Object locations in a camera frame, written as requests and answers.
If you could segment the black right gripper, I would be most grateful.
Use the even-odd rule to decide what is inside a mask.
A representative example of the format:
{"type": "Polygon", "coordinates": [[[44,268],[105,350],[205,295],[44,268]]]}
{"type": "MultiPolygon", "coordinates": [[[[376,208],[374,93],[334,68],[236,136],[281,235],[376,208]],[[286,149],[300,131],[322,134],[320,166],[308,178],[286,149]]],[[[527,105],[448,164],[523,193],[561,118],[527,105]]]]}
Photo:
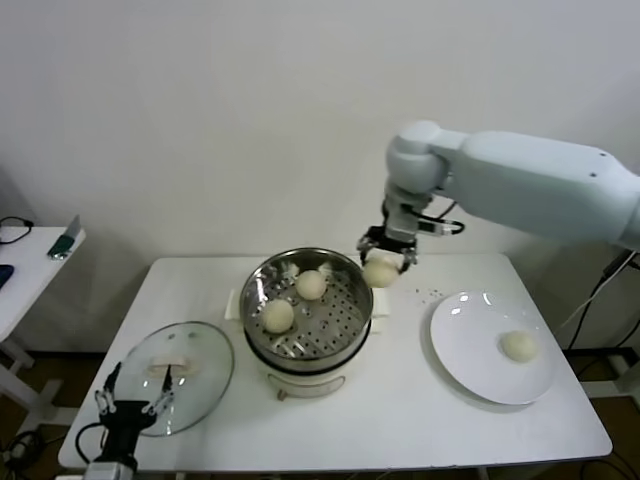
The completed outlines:
{"type": "Polygon", "coordinates": [[[402,264],[399,272],[405,273],[412,265],[417,263],[415,238],[410,240],[397,240],[389,236],[384,225],[371,226],[366,232],[366,238],[360,238],[356,248],[362,266],[367,262],[369,252],[374,248],[386,250],[393,253],[400,253],[402,264]]]}

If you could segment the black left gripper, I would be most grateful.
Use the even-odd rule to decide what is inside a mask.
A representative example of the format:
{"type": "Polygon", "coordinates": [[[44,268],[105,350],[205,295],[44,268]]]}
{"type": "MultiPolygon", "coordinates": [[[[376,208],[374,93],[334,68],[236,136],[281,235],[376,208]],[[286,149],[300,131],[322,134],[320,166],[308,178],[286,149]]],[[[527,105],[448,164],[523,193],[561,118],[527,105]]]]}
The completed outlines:
{"type": "Polygon", "coordinates": [[[155,401],[115,401],[114,390],[121,367],[122,363],[118,362],[106,377],[102,389],[94,393],[100,423],[107,430],[100,462],[136,463],[135,450],[141,432],[155,424],[157,416],[168,408],[174,398],[172,366],[169,365],[155,401]]]}

